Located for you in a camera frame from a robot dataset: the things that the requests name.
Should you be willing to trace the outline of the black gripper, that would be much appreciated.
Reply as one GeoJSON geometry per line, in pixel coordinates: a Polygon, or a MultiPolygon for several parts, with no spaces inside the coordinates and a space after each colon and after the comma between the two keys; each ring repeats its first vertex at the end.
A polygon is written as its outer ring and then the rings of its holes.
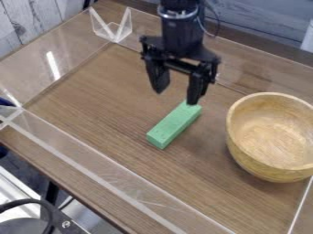
{"type": "Polygon", "coordinates": [[[149,85],[160,94],[169,84],[169,70],[190,75],[187,104],[195,105],[215,82],[220,58],[206,48],[203,7],[159,7],[161,34],[141,36],[140,56],[145,63],[149,85]]]}

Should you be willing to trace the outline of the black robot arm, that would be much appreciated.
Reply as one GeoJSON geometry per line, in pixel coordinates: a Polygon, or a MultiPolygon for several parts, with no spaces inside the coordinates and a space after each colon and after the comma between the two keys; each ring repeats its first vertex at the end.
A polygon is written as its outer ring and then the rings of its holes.
{"type": "Polygon", "coordinates": [[[156,93],[164,91],[171,69],[187,74],[188,105],[195,105],[206,95],[220,64],[220,57],[203,45],[204,7],[206,0],[160,0],[161,35],[139,38],[151,88],[156,93]]]}

